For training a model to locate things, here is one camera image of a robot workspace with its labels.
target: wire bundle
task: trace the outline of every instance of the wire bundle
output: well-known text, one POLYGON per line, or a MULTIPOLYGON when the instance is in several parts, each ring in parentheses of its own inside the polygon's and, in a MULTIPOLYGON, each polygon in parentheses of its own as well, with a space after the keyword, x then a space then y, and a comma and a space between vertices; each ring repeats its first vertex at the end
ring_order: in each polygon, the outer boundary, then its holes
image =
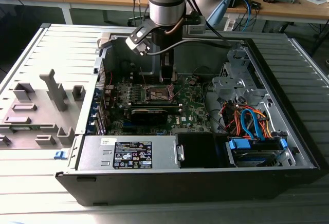
MULTIPOLYGON (((271 135, 271 132, 270 132, 269 126, 268 126, 267 117, 260 110, 255 109, 246 104, 234 104, 233 106, 230 106, 226 102, 223 104, 221 114, 223 114, 224 110, 227 108, 234 109, 234 119, 225 127, 225 131, 230 132, 231 134, 233 134, 235 136, 242 136, 243 138, 253 139, 253 136, 247 132, 247 129, 242 128, 242 125, 244 125, 244 124, 241 123, 241 120, 244 119, 243 111, 250 110, 257 115, 257 121, 261 127, 264 137, 272 138, 272 135, 271 135)), ((257 132, 258 124, 255 125, 254 120, 251 119, 251 121, 248 124, 248 128, 250 128, 252 125, 254 125, 256 128, 256 132, 257 132)))

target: table leg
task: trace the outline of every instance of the table leg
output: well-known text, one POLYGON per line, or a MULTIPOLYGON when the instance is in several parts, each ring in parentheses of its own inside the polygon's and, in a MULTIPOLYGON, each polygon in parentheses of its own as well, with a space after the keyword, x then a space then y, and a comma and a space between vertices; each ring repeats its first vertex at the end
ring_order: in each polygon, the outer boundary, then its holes
POLYGON ((72 17, 71 17, 71 13, 70 13, 70 5, 63 3, 60 5, 60 8, 62 9, 65 23, 67 25, 72 25, 73 22, 72 22, 72 17))

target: yellow wire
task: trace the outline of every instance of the yellow wire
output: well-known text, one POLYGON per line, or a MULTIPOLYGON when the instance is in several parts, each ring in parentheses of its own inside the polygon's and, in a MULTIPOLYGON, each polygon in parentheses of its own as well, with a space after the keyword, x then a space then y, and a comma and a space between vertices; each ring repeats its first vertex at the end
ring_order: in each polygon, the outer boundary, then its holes
POLYGON ((267 127, 267 132, 269 134, 269 137, 272 138, 271 132, 269 131, 269 128, 268 128, 268 120, 266 121, 266 127, 267 127))

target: warning label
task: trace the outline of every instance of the warning label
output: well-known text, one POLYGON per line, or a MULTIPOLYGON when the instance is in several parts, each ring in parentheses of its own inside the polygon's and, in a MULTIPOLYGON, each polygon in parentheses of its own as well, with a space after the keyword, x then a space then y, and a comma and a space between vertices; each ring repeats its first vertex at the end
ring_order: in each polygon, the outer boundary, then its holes
POLYGON ((114 169, 151 169, 152 142, 116 142, 114 169))

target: blue cable on table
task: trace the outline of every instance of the blue cable on table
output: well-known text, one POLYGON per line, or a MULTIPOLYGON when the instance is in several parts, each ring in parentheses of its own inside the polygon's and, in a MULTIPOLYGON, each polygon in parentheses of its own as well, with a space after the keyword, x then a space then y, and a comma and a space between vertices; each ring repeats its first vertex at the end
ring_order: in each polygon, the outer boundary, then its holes
POLYGON ((257 115, 251 109, 245 109, 241 113, 240 120, 241 120, 242 129, 251 137, 251 139, 253 139, 253 134, 247 129, 247 127, 245 125, 244 115, 245 115, 246 112, 250 112, 251 113, 251 116, 253 118, 253 123, 254 123, 254 126, 255 126, 255 130, 256 130, 257 137, 260 140, 265 140, 265 138, 263 136, 263 133, 262 133, 262 130, 260 130, 259 129, 259 126, 258 126, 257 115))
POLYGON ((247 28, 249 20, 250 20, 250 14, 251 14, 251 9, 250 9, 249 3, 246 0, 243 0, 243 1, 246 3, 247 8, 248 8, 248 18, 247 18, 247 22, 245 24, 245 27, 243 27, 243 29, 242 29, 242 32, 247 28))

